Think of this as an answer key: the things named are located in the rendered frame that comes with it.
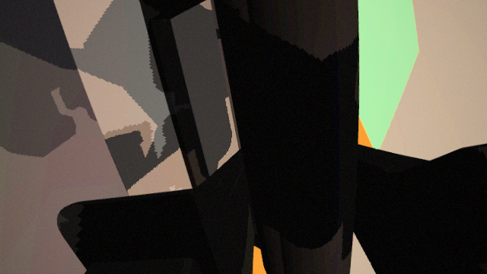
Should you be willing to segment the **dark grey rectangular mat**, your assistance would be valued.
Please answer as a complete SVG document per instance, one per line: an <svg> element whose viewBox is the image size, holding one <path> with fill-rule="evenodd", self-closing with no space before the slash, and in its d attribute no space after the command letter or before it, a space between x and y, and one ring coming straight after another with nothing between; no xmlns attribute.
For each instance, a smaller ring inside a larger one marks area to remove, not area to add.
<svg viewBox="0 0 487 274"><path fill-rule="evenodd" d="M53 0L0 0L0 274L85 274L57 226L129 196Z"/></svg>

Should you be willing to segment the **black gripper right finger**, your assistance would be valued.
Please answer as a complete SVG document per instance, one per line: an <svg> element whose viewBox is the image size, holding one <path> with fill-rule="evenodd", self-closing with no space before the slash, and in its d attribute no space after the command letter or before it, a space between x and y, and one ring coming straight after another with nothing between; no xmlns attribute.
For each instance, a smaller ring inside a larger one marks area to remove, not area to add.
<svg viewBox="0 0 487 274"><path fill-rule="evenodd" d="M375 274L447 274L486 190L487 144L430 161L358 144L354 234Z"/></svg>

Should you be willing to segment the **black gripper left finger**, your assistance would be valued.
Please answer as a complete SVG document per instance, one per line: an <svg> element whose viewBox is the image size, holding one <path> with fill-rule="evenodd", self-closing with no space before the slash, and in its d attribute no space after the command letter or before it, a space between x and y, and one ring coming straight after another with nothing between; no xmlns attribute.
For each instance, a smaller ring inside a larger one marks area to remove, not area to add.
<svg viewBox="0 0 487 274"><path fill-rule="evenodd" d="M196 188L74 202L57 226L86 270L188 257L202 274L253 274L255 218L241 149Z"/></svg>

